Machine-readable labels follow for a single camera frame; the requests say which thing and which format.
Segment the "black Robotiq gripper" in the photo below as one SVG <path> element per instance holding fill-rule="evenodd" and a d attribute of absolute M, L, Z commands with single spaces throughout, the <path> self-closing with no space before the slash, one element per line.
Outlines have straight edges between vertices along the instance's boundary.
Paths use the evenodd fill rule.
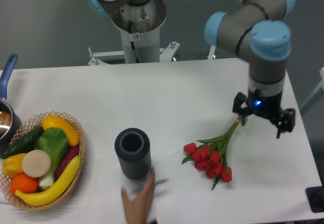
<path fill-rule="evenodd" d="M 279 139 L 281 133 L 291 133 L 296 122 L 296 110 L 294 108 L 281 109 L 281 97 L 282 91 L 273 96 L 261 96 L 259 89 L 254 92 L 249 90 L 248 97 L 238 92 L 233 101 L 232 111 L 238 114 L 243 126 L 250 115 L 269 120 L 277 127 L 276 138 Z"/>

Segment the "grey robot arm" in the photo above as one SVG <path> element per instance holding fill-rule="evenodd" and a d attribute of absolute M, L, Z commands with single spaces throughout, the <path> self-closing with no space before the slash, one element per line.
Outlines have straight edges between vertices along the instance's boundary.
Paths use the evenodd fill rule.
<path fill-rule="evenodd" d="M 120 30 L 126 63 L 160 62 L 160 27 L 166 19 L 162 0 L 86 0 L 100 17 L 110 16 Z M 296 0 L 241 0 L 233 14 L 216 12 L 206 22 L 204 37 L 215 48 L 235 54 L 249 64 L 248 94 L 238 93 L 233 112 L 268 119 L 278 133 L 291 132 L 295 110 L 282 109 L 281 96 L 291 31 L 283 18 Z"/>

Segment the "bare human hand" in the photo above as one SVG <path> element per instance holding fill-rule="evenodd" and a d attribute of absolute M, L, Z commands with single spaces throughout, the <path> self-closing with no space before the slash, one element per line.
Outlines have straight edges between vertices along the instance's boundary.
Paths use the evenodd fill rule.
<path fill-rule="evenodd" d="M 121 199 L 127 223 L 146 223 L 154 198 L 155 170 L 152 168 L 149 179 L 142 190 L 133 199 L 128 197 L 125 188 L 121 188 Z"/>

